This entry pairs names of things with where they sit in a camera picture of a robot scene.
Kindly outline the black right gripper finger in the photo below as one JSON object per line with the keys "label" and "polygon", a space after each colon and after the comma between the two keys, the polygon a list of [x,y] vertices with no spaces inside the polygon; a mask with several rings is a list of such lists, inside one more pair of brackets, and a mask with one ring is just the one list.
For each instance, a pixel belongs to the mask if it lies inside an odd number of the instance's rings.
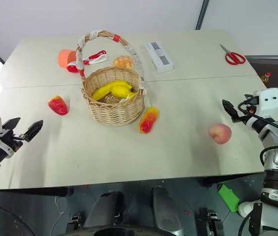
{"label": "black right gripper finger", "polygon": [[232,122],[240,122],[240,117],[238,116],[237,111],[234,109],[234,106],[229,101],[223,99],[222,105],[223,105],[224,110],[231,117]]}

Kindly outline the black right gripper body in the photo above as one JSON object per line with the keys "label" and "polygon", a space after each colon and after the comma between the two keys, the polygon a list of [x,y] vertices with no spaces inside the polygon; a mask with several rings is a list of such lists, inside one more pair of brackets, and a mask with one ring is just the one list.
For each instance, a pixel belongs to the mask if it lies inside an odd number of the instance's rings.
{"label": "black right gripper body", "polygon": [[252,114],[255,114],[255,106],[251,104],[239,104],[238,110],[241,111],[244,115],[238,117],[235,122],[247,123],[248,120],[252,117]]}

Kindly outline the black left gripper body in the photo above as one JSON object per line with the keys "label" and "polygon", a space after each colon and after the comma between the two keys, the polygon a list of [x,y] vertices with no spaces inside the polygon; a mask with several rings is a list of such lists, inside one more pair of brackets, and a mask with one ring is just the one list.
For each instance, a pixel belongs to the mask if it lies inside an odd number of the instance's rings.
{"label": "black left gripper body", "polygon": [[0,140],[16,152],[23,145],[24,134],[15,134],[13,127],[2,126]]}

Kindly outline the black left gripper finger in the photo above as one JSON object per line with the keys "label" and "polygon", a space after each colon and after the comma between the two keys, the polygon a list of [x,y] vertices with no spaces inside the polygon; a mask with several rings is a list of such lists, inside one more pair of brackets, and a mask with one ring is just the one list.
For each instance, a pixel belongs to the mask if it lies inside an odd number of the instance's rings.
{"label": "black left gripper finger", "polygon": [[12,118],[9,119],[8,121],[6,121],[3,125],[2,125],[2,129],[3,131],[9,131],[12,130],[17,126],[18,122],[20,121],[21,118]]}
{"label": "black left gripper finger", "polygon": [[41,130],[43,126],[43,120],[39,120],[33,123],[23,135],[23,140],[30,142]]}

